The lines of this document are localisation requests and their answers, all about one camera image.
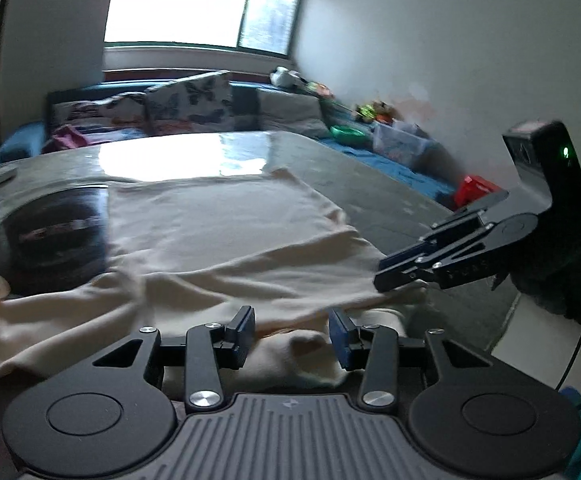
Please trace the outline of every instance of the white floor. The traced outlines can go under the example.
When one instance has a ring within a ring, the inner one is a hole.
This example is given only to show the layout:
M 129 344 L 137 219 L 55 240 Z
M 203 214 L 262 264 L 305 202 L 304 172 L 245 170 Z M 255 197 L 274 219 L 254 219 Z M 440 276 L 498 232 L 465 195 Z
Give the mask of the white floor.
M 509 328 L 494 348 L 493 355 L 555 387 L 580 335 L 579 324 L 539 308 L 532 299 L 522 295 Z M 581 349 L 563 386 L 573 386 L 581 393 Z

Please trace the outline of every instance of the sofa armrest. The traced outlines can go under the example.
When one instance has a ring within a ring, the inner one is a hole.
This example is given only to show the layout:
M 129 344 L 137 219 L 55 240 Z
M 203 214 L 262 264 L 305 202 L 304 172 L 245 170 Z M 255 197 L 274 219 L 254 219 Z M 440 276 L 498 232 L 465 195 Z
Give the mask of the sofa armrest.
M 29 123 L 17 128 L 0 146 L 0 164 L 41 155 L 46 142 L 44 123 Z

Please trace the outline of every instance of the window sill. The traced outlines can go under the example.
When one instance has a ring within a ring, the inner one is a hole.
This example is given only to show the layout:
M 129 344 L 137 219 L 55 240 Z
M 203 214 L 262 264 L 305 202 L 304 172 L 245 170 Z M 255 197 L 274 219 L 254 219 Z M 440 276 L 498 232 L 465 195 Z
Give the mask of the window sill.
M 128 45 L 106 46 L 103 70 L 167 67 L 267 75 L 280 65 L 295 69 L 290 59 L 241 50 L 206 46 Z

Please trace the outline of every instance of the window frame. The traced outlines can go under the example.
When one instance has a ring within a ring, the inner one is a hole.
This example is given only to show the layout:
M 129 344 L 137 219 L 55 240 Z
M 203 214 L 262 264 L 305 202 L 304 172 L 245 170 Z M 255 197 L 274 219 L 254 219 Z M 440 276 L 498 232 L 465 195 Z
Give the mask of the window frame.
M 297 0 L 295 5 L 295 14 L 292 18 L 292 26 L 290 29 L 290 36 L 288 38 L 288 49 L 286 54 L 280 54 L 270 50 L 259 50 L 256 48 L 247 48 L 240 46 L 239 42 L 244 31 L 244 22 L 246 20 L 246 10 L 248 10 L 249 0 L 244 2 L 244 10 L 242 18 L 239 23 L 239 32 L 237 34 L 237 46 L 213 45 L 206 43 L 181 43 L 179 41 L 104 41 L 104 48 L 114 46 L 170 46 L 170 47 L 184 47 L 184 48 L 207 48 L 210 50 L 223 50 L 225 52 L 243 52 L 245 54 L 256 54 L 259 56 L 276 57 L 278 59 L 290 59 L 292 47 L 295 43 L 295 33 L 297 31 L 297 20 L 299 18 L 299 10 L 301 8 L 302 0 Z

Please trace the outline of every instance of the sofa backrest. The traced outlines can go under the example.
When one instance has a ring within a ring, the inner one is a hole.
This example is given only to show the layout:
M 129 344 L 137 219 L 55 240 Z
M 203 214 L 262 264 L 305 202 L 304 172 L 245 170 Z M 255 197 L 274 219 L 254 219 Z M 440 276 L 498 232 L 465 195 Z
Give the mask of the sofa backrest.
M 48 132 L 53 121 L 53 106 L 72 101 L 99 101 L 122 92 L 143 92 L 157 84 L 168 83 L 170 79 L 139 80 L 101 83 L 99 85 L 51 92 L 46 96 L 44 124 Z M 263 83 L 244 83 L 231 81 L 233 89 L 233 111 L 235 113 L 235 130 L 259 130 L 259 99 L 257 88 L 274 89 L 273 85 Z

